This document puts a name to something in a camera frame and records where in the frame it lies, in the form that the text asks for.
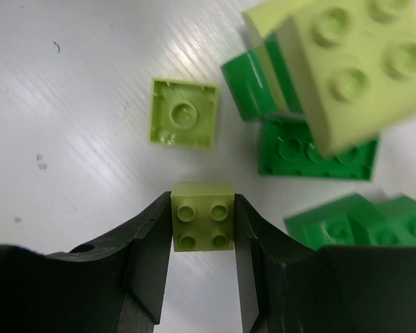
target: white table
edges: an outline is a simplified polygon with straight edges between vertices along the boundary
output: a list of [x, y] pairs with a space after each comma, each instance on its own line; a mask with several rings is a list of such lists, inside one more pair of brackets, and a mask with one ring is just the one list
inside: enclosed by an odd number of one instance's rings
[[[245, 50], [240, 12], [257, 2], [0, 0], [0, 244], [69, 251], [182, 181], [233, 182], [282, 229], [353, 191], [416, 198], [416, 119], [383, 134], [372, 183], [258, 176], [259, 124], [219, 69]], [[213, 151], [148, 144], [153, 76], [220, 85]], [[155, 332], [241, 332], [234, 251], [171, 253]]]

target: black mark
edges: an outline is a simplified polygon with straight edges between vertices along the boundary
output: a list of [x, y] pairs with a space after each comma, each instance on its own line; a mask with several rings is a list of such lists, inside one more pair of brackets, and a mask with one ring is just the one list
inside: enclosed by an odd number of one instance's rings
[[54, 42], [54, 44], [57, 46], [57, 48], [58, 48], [58, 53], [60, 53], [60, 45], [59, 44], [57, 44], [56, 42]]

